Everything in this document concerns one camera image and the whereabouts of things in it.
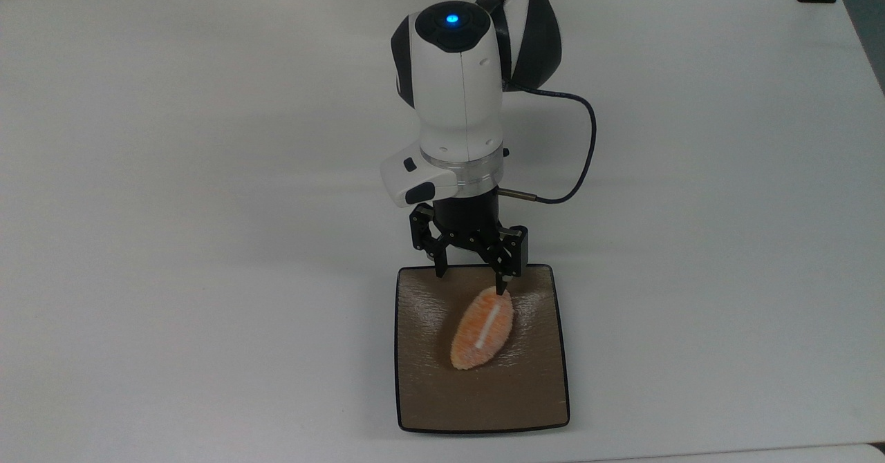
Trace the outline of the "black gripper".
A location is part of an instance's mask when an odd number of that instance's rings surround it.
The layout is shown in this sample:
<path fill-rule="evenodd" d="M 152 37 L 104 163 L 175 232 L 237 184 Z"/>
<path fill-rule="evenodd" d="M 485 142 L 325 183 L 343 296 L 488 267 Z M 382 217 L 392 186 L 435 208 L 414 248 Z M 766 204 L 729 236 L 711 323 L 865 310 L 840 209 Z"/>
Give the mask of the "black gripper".
<path fill-rule="evenodd" d="M 432 222 L 445 234 L 434 236 Z M 409 215 L 411 245 L 434 263 L 438 278 L 448 270 L 446 234 L 467 238 L 468 249 L 495 274 L 496 295 L 503 295 L 509 282 L 521 277 L 528 264 L 528 228 L 506 229 L 499 221 L 499 190 L 478 196 L 435 200 L 432 207 L 418 204 Z"/>

